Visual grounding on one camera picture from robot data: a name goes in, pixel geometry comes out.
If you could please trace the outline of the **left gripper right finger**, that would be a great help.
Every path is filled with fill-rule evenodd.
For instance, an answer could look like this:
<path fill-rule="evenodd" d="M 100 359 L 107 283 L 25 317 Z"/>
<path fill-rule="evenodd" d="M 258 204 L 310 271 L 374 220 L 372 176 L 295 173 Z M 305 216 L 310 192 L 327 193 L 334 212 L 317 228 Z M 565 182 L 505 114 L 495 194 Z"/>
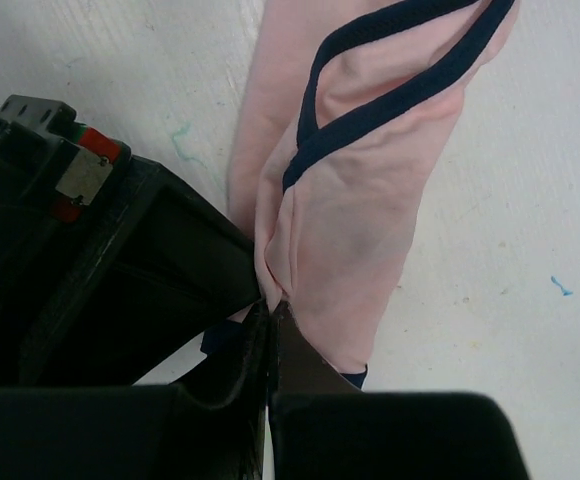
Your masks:
<path fill-rule="evenodd" d="M 364 393 L 271 316 L 269 421 L 278 479 L 525 479 L 513 428 L 471 392 Z"/>

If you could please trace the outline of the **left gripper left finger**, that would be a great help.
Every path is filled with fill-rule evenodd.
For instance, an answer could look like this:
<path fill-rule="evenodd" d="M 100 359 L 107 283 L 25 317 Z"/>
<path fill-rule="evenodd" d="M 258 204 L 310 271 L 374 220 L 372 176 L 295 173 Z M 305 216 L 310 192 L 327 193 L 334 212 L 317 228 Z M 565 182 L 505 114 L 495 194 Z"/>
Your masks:
<path fill-rule="evenodd" d="M 269 312 L 168 385 L 0 388 L 0 479 L 258 479 Z"/>

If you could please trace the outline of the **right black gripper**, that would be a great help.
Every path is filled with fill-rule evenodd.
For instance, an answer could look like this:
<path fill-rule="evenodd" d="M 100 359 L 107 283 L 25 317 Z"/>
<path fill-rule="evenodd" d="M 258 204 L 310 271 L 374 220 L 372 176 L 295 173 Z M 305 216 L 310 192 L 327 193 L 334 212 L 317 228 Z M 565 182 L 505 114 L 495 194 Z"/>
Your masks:
<path fill-rule="evenodd" d="M 259 299 L 252 243 L 165 166 L 130 158 L 63 102 L 0 107 L 0 341 L 27 330 L 124 174 L 21 344 L 22 386 L 130 385 Z"/>

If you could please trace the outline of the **pink underwear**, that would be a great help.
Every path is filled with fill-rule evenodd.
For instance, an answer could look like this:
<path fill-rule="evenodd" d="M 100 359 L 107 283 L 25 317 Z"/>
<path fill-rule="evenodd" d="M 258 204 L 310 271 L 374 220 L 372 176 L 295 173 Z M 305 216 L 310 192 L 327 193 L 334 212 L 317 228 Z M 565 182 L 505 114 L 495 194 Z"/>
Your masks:
<path fill-rule="evenodd" d="M 227 179 L 267 306 L 355 387 L 468 83 L 516 1 L 269 1 Z"/>

